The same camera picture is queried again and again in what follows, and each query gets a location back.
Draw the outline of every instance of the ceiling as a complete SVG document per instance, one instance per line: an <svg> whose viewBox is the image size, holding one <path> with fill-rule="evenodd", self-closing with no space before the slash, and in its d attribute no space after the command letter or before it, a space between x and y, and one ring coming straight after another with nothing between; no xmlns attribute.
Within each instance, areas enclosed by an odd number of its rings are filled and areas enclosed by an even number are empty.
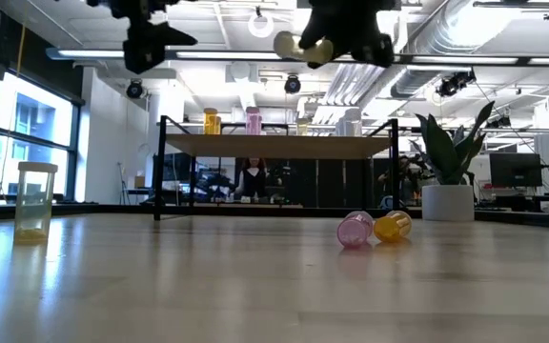
<svg viewBox="0 0 549 343"><path fill-rule="evenodd" d="M461 1L464 0L450 0L450 3ZM441 2L442 0L408 0L408 3L418 4L411 10L403 11L402 14L411 36L412 31L428 20L431 12ZM248 30L248 21L254 13L255 1L181 3L169 7L167 13L157 13L152 20L168 20L171 26L193 35L199 41L198 45L191 47L193 50L270 51L274 35L280 30L300 32L300 23L306 20L308 12L297 10L295 0L262 4L262 12L274 20L273 33L265 38L258 38ZM81 0L0 0L0 9L17 21L26 23L29 29L62 49L119 50L126 39L127 20L113 19L109 10L91 8ZM543 20L544 13L544 10L516 11L509 24L494 37L489 37L475 53L505 56L549 55L549 21ZM386 20L381 20L381 16L378 17L378 21L381 27L388 27ZM470 30L466 33L457 32L457 35L471 36L492 24L489 20L473 20L463 26L469 27ZM150 91L158 92L170 82L165 71L174 71L175 77L188 89L185 111L197 119L203 108L213 107L220 112L230 112L233 107L240 106L238 91L228 87L225 82L225 70L229 64L213 61L167 61L158 67L158 70L162 71L160 77L144 82ZM127 71L123 72L122 61L95 61L89 65L107 71L100 75L104 75L120 90L126 88L131 77L136 77ZM329 64L316 71L301 63L264 62L255 65L258 70L259 87L254 94L254 101L260 107L295 110L298 101L303 97L322 99L336 77L341 74L338 64ZM432 113L442 118L441 120L446 119L455 125L471 121L478 110L487 103L485 93L489 99L497 101L498 107L509 109L507 111L511 113L514 125L525 126L531 124L533 107L549 95L549 69L480 67L475 68L475 71L479 87L470 86L441 105L434 105L426 100L431 96L430 90L434 86L423 86L411 98L404 100L392 99L388 90L382 93L365 91L361 94L361 101L353 105L361 108L363 118L368 124L377 124L396 115L408 117L408 113L418 112ZM298 74L302 82L300 94L286 95L283 91L283 84L289 73ZM348 82L358 82L360 77L361 71L356 70L356 74L350 77ZM385 83L386 80L383 78L384 76L375 77L371 90Z"/></svg>

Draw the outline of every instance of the security camera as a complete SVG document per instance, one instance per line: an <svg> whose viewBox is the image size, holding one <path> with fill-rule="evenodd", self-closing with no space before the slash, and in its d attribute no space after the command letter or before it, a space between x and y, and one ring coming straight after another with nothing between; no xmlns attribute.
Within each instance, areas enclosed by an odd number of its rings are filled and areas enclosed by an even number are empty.
<svg viewBox="0 0 549 343"><path fill-rule="evenodd" d="M141 99L148 94L143 86L141 86L141 83L142 81L139 79L131 80L131 84L126 89L126 95L130 99Z"/></svg>
<svg viewBox="0 0 549 343"><path fill-rule="evenodd" d="M288 94L296 94L300 91L302 84L297 78L297 75L288 75L287 81L285 81L285 92Z"/></svg>

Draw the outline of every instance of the potted plant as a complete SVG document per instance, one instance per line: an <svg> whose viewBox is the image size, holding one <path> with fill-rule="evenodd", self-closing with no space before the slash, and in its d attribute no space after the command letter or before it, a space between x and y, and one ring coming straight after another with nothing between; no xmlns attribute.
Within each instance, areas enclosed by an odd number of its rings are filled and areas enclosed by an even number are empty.
<svg viewBox="0 0 549 343"><path fill-rule="evenodd" d="M480 111L468 135L465 135L465 129L461 126L453 137L437 124L433 115L429 114L425 118L417 114L425 152L416 142L412 144L420 151L423 161L439 182L439 185L422 188L423 219L474 220L474 187L461 185L461 182L470 162L482 148L484 134L476 135L479 127L491 115L494 105L495 102L491 102Z"/></svg>

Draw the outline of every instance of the shelf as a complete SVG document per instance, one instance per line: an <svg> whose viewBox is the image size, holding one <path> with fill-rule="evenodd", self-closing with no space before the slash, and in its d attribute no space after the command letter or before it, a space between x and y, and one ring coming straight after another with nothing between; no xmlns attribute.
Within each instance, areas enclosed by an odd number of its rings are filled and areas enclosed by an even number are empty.
<svg viewBox="0 0 549 343"><path fill-rule="evenodd" d="M196 157L363 159L389 148L383 137L167 134L167 143Z"/></svg>

